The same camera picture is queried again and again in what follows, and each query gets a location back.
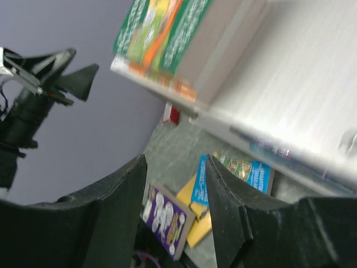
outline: blue book cover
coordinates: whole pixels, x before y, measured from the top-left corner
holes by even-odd
[[[252,169],[247,183],[264,194],[270,194],[271,167],[259,161],[251,161],[250,163]]]
[[[191,201],[208,207],[208,195],[206,185],[206,159],[207,155],[202,155],[199,168],[197,170],[194,190],[192,191]]]
[[[202,155],[197,170],[194,189],[192,191],[191,201],[208,207],[208,194],[206,185],[206,155]],[[263,192],[270,194],[274,171],[272,168],[260,161],[247,161],[225,159],[221,157],[221,162],[233,174],[241,177],[242,180]]]

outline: cable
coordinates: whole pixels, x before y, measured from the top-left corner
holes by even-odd
[[[149,253],[143,252],[143,251],[138,251],[135,250],[134,251],[134,255],[139,256],[139,258],[142,260],[144,257],[150,259],[157,268],[161,268],[160,264],[158,263],[158,261],[156,260],[156,258],[152,255],[150,255]]]
[[[3,80],[3,81],[1,82],[1,84],[0,84],[0,95],[1,95],[1,96],[4,98],[4,100],[5,100],[5,107],[4,107],[4,109],[3,109],[3,110],[0,109],[0,117],[7,115],[7,112],[8,112],[9,102],[8,102],[8,100],[7,100],[7,98],[6,98],[5,94],[4,94],[3,87],[4,87],[4,85],[5,85],[7,82],[9,82],[10,80],[11,80],[11,79],[5,79],[5,80]]]

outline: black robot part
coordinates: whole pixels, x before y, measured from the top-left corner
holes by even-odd
[[[65,93],[81,101],[87,100],[99,66],[92,64],[62,75],[75,57],[75,49],[34,57],[22,57],[9,49],[2,49],[2,52],[5,80],[16,80],[23,85],[11,109],[3,111],[0,120],[0,187],[9,188],[16,172],[16,158],[26,156],[19,149],[37,148],[33,137],[52,106],[55,103],[73,104]]]

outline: white shelf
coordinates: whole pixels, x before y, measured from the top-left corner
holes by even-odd
[[[194,124],[300,183],[325,195],[345,195],[251,152],[230,127],[287,147],[357,189],[357,156],[339,149],[344,133],[357,130],[356,14],[356,0],[271,1],[262,27],[209,107],[182,100],[148,79],[124,75],[198,113]]]

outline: book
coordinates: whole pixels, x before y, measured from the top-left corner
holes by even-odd
[[[180,112],[172,106],[170,102],[166,102],[165,110],[163,111],[162,123],[172,122],[175,125],[179,124]]]
[[[187,236],[187,243],[190,247],[196,246],[212,230],[209,208],[191,201],[195,180],[196,174],[176,196],[183,204],[191,208],[196,216],[189,235]]]
[[[214,155],[237,177],[260,191],[270,194],[274,178],[274,170],[271,169],[270,166],[251,159],[234,159],[225,156],[218,157],[216,152]],[[201,157],[199,166],[203,165],[203,162],[205,163],[205,159],[205,157]],[[195,174],[176,196],[184,205],[188,206],[196,216],[187,237],[187,243],[190,247],[196,246],[212,230],[209,205],[197,203],[192,200],[197,181],[199,181],[199,179],[197,178],[197,174]]]
[[[134,0],[113,46],[116,71],[210,102],[253,38],[266,0]]]
[[[227,159],[225,156],[220,158],[220,162],[249,185],[270,195],[275,175],[270,166],[251,159]]]
[[[151,184],[142,219],[173,260],[184,250],[194,213],[163,185]]]
[[[208,207],[208,193],[206,185],[206,155],[202,155],[200,159],[191,201]]]

